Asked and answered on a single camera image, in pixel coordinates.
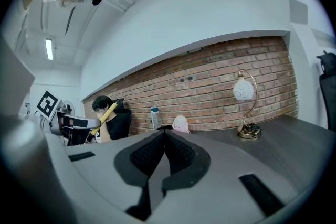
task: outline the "black shirt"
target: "black shirt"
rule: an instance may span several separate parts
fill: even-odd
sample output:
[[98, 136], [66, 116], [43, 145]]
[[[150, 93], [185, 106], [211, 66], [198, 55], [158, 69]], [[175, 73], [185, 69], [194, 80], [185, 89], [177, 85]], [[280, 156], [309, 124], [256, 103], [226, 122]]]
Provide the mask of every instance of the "black shirt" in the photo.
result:
[[117, 113], [112, 120], [106, 121], [106, 127], [112, 140], [128, 137], [131, 112]]

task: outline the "table lamp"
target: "table lamp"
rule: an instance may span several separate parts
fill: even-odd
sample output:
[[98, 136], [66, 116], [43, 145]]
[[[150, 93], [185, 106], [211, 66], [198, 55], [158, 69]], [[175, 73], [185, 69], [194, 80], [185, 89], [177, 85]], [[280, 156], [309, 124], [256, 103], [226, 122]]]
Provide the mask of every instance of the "table lamp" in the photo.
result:
[[255, 108], [258, 100], [258, 86], [254, 77], [245, 69], [238, 71], [238, 82], [233, 88], [233, 95], [238, 101], [250, 100], [253, 97], [253, 86], [252, 84], [244, 79], [242, 72], [246, 72], [253, 80], [256, 87], [256, 100], [250, 110], [248, 110], [243, 116], [243, 126], [238, 128], [238, 135], [245, 139], [258, 139], [261, 135], [261, 128], [255, 123], [250, 123], [250, 113]]

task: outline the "desk surface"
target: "desk surface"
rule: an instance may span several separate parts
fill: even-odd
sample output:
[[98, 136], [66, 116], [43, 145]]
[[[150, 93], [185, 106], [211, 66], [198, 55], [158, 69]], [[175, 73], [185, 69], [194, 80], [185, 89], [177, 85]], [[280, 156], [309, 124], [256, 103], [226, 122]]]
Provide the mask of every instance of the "desk surface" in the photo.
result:
[[262, 122], [258, 140], [237, 136], [237, 129], [192, 132], [244, 150], [280, 173], [298, 192], [317, 180], [334, 148], [336, 133], [290, 116]]

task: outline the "black office chair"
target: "black office chair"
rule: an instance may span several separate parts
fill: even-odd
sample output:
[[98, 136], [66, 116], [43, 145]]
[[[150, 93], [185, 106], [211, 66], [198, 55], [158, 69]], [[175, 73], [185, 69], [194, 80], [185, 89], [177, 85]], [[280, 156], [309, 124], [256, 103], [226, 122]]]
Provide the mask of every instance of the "black office chair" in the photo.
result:
[[320, 87], [327, 110], [328, 129], [336, 132], [336, 55], [324, 51], [317, 58], [321, 60], [324, 73], [320, 76]]

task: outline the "white lamp shade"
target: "white lamp shade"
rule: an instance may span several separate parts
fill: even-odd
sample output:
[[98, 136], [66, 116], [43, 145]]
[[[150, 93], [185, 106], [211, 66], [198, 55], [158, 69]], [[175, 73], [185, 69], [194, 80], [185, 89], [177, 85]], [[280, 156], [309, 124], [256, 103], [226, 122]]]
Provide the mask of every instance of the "white lamp shade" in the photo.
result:
[[252, 84], [243, 77], [239, 78], [238, 82], [233, 88], [233, 95], [238, 101], [252, 99], [253, 92]]

